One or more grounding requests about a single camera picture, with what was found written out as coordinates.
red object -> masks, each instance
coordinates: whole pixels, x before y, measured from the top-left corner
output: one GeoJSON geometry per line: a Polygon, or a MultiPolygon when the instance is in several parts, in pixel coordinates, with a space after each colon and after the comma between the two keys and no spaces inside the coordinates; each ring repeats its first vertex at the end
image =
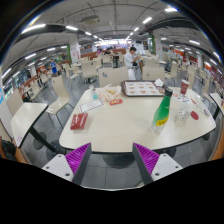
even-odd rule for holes
{"type": "Polygon", "coordinates": [[[189,84],[190,83],[188,81],[186,81],[184,79],[182,80],[181,89],[180,89],[181,94],[184,94],[184,95],[186,94],[189,84]]]}
{"type": "Polygon", "coordinates": [[[194,112],[194,111],[191,112],[191,117],[193,117],[195,120],[199,119],[198,114],[196,112],[194,112]]]}
{"type": "Polygon", "coordinates": [[[122,99],[120,99],[120,100],[115,99],[115,100],[110,101],[110,105],[121,104],[121,103],[123,103],[122,99]]]}
{"type": "Polygon", "coordinates": [[[83,130],[85,127],[87,117],[88,113],[74,114],[70,129],[83,130]]]}

red container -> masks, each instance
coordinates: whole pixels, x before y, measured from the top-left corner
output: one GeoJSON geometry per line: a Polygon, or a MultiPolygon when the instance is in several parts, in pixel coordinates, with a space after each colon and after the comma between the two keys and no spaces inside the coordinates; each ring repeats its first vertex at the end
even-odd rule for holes
{"type": "Polygon", "coordinates": [[[188,81],[182,79],[181,89],[180,89],[181,94],[184,94],[184,95],[186,94],[189,84],[190,83],[188,81]]]}
{"type": "Polygon", "coordinates": [[[83,130],[85,127],[87,117],[88,113],[74,114],[70,129],[83,130]]]}

wall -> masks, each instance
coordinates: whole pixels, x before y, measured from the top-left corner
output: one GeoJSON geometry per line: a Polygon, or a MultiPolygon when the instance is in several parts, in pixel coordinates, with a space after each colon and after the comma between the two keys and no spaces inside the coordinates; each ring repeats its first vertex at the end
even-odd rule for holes
{"type": "Polygon", "coordinates": [[[12,138],[13,134],[12,134],[12,129],[11,129],[11,125],[10,125],[10,122],[12,120],[12,114],[8,108],[7,103],[6,103],[5,95],[4,95],[4,91],[3,91],[2,87],[3,87],[2,73],[1,73],[1,67],[0,67],[0,119],[2,121],[4,128],[6,129],[6,131],[12,138]]]}

table leg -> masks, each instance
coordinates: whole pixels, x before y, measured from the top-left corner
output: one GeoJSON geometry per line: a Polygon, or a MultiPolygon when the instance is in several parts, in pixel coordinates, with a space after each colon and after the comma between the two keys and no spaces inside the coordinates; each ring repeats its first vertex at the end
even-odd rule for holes
{"type": "Polygon", "coordinates": [[[34,138],[38,139],[40,142],[42,142],[47,147],[47,158],[48,160],[53,159],[57,154],[63,154],[65,155],[65,149],[63,149],[60,145],[59,146],[52,146],[49,144],[42,136],[37,132],[37,130],[32,127],[30,129],[30,133],[33,135],[34,138]]]}
{"type": "Polygon", "coordinates": [[[103,159],[108,166],[116,169],[126,168],[135,161],[135,157],[132,153],[123,155],[103,155],[103,159]]]}

person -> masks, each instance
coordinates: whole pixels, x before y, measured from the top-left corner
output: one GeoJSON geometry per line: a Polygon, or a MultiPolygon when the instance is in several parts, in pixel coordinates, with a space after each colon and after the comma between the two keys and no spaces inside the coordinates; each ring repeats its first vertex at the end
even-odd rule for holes
{"type": "Polygon", "coordinates": [[[57,72],[56,64],[53,59],[51,59],[51,69],[52,69],[53,76],[57,77],[58,72],[57,72]]]}
{"type": "Polygon", "coordinates": [[[140,61],[140,56],[135,55],[135,52],[137,51],[137,49],[135,47],[131,47],[130,48],[130,52],[128,52],[125,56],[124,56],[124,64],[125,66],[127,66],[128,68],[133,68],[133,67],[140,67],[141,72],[142,72],[142,68],[143,68],[143,63],[142,61],[140,61]]]}

